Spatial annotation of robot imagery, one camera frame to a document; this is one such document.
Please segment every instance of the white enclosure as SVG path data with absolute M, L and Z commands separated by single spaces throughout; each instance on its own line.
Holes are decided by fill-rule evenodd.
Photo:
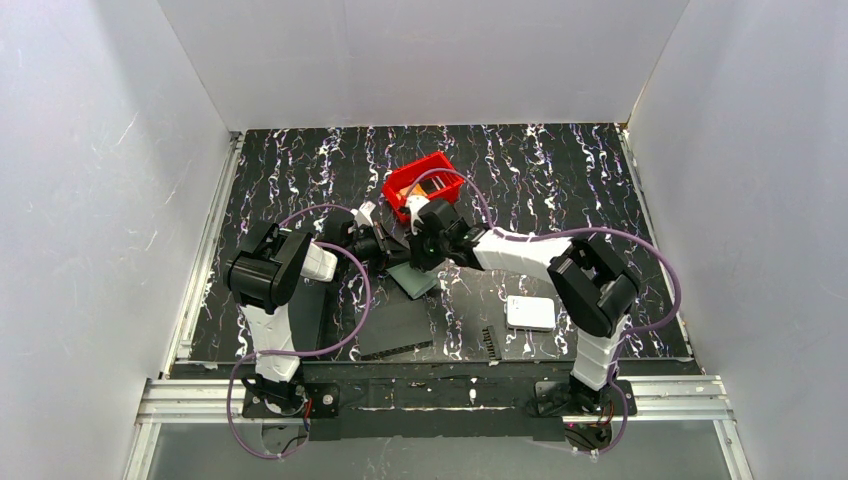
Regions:
M 0 478 L 119 478 L 229 134 L 155 1 L 0 7 Z
M 836 0 L 2 2 L 0 478 L 121 475 L 228 130 L 627 121 L 755 476 L 843 476 L 846 85 Z
M 686 0 L 161 0 L 231 130 L 625 122 Z
M 692 2 L 631 123 L 757 478 L 844 478 L 848 6 Z

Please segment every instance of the red plastic bin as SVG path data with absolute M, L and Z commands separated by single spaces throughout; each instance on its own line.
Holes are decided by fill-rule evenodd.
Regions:
M 383 195 L 386 197 L 386 200 L 389 201 L 389 205 L 392 206 L 392 210 L 395 211 L 395 215 L 403 224 L 409 223 L 409 215 L 404 215 L 400 211 L 400 208 L 406 205 L 406 197 L 400 196 L 401 190 L 409 187 L 419 175 L 433 168 L 449 168 L 451 170 L 456 170 L 456 168 L 451 165 L 450 161 L 448 161 L 448 157 L 446 157 L 444 153 L 436 152 L 427 155 L 424 158 L 419 158 L 409 165 L 404 165 L 398 168 L 389 175 L 389 178 L 386 179 L 386 183 L 383 184 Z M 462 177 L 451 175 L 446 172 L 437 172 L 432 175 L 428 175 L 425 178 L 433 177 L 440 178 L 445 186 L 428 194 L 427 198 L 430 200 L 434 198 L 444 198 L 451 204 L 455 203 L 459 198 L 459 187 L 465 183 L 465 180 L 463 180 Z

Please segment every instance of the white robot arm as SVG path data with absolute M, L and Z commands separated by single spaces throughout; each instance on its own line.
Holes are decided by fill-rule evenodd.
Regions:
M 333 279 L 338 259 L 312 242 L 311 235 L 266 224 L 229 262 L 227 285 L 250 327 L 257 351 L 294 351 L 288 301 L 300 277 L 319 282 Z M 288 382 L 300 365 L 298 357 L 260 355 L 256 373 L 274 382 Z
M 485 225 L 469 226 L 445 200 L 412 195 L 406 207 L 413 267 L 429 270 L 449 258 L 459 266 L 507 270 L 554 285 L 577 326 L 570 397 L 593 411 L 609 386 L 621 332 L 640 288 L 636 274 L 603 236 L 522 242 Z

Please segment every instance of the black marble patterned mat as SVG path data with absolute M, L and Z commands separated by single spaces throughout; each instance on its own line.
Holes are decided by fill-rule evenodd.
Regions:
M 217 254 L 192 342 L 191 360 L 232 362 L 251 351 L 250 334 L 221 282 L 222 260 L 258 220 L 280 221 L 301 208 L 336 203 L 378 203 L 387 227 L 400 236 L 391 209 L 380 195 L 392 169 L 441 150 L 472 176 L 494 209 L 496 223 L 519 232 L 547 233 L 566 227 L 610 226 L 648 239 L 648 229 L 611 124 L 470 125 L 252 130 L 247 132 L 236 171 Z M 480 221 L 479 202 L 463 187 L 457 207 Z M 301 220 L 318 229 L 323 214 Z M 642 275 L 643 291 L 633 322 L 659 320 L 671 302 L 659 264 L 641 248 L 612 239 Z M 439 273 L 441 288 L 425 297 L 433 346 L 387 361 L 485 360 L 482 328 L 492 325 L 505 359 L 573 359 L 577 333 L 557 301 L 552 333 L 507 330 L 506 295 L 556 298 L 553 287 L 501 271 L 478 272 L 451 264 Z M 387 278 L 373 279 L 375 305 L 407 301 Z M 363 282 L 350 275 L 338 304 L 325 312 L 322 345 L 349 333 L 361 311 Z M 680 326 L 632 337 L 629 357 L 688 357 Z M 358 360 L 355 342 L 332 356 Z

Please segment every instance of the metal frame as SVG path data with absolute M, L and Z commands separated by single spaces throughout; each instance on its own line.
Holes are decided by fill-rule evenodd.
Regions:
M 736 432 L 733 410 L 721 377 L 716 375 L 624 377 L 633 385 L 639 410 L 628 421 L 713 421 L 728 471 L 734 480 L 751 479 L 751 470 Z M 227 380 L 153 380 L 145 388 L 136 419 L 137 431 L 125 479 L 145 479 L 150 471 L 159 429 L 164 423 L 227 423 Z M 251 419 L 241 416 L 245 389 L 233 387 L 236 423 L 299 424 L 300 419 Z M 563 417 L 563 422 L 594 418 Z
M 716 427 L 719 444 L 721 444 L 721 453 L 724 454 L 724 461 L 727 463 L 730 478 L 733 480 L 752 480 L 754 477 L 751 475 L 748 459 L 745 458 L 745 452 L 742 451 L 742 442 L 736 432 L 736 421 L 715 420 L 713 424 Z
M 616 125 L 616 130 L 618 131 L 618 138 L 621 141 L 621 149 L 624 151 L 624 163 L 627 164 L 627 170 L 630 172 L 630 178 L 633 179 L 633 187 L 636 190 L 636 198 L 639 200 L 639 206 L 642 207 L 642 213 L 645 215 L 645 223 L 648 225 L 648 235 L 651 237 L 651 243 L 659 248 L 657 235 L 654 230 L 654 222 L 651 220 L 651 214 L 648 211 L 648 204 L 645 202 L 645 192 L 642 190 L 642 179 L 639 177 L 636 157 L 633 155 L 633 150 L 630 148 L 630 141 L 628 140 L 629 134 L 627 130 L 622 130 L 619 125 Z M 665 267 L 662 264 L 660 264 L 660 270 L 662 271 L 663 279 L 665 280 L 668 295 L 671 297 L 671 300 L 674 301 L 674 292 L 671 288 L 671 280 L 668 277 L 668 272 L 665 271 Z M 686 322 L 683 321 L 682 313 L 677 314 L 677 323 L 680 325 L 680 331 L 683 333 L 683 341 L 686 343 L 686 351 L 689 352 L 690 356 L 694 356 L 692 345 L 689 342 L 689 332 L 686 331 Z
M 162 366 L 161 371 L 165 378 L 170 375 L 174 362 L 179 359 L 188 358 L 191 353 L 191 340 L 194 336 L 194 329 L 197 326 L 197 316 L 200 312 L 200 306 L 203 303 L 203 293 L 206 288 L 206 281 L 209 279 L 209 271 L 215 259 L 215 246 L 218 243 L 218 235 L 224 224 L 227 202 L 233 188 L 236 167 L 238 167 L 243 146 L 244 133 L 233 133 L 230 151 L 227 160 L 224 162 L 221 177 L 218 179 L 215 196 L 212 197 L 212 207 L 209 210 L 209 216 L 206 217 L 206 225 L 203 227 L 200 248 L 194 260 L 191 277 L 189 278 L 188 287 L 186 288 L 182 306 L 180 307 L 179 322 L 171 339 L 168 355 L 165 357 L 165 362 Z

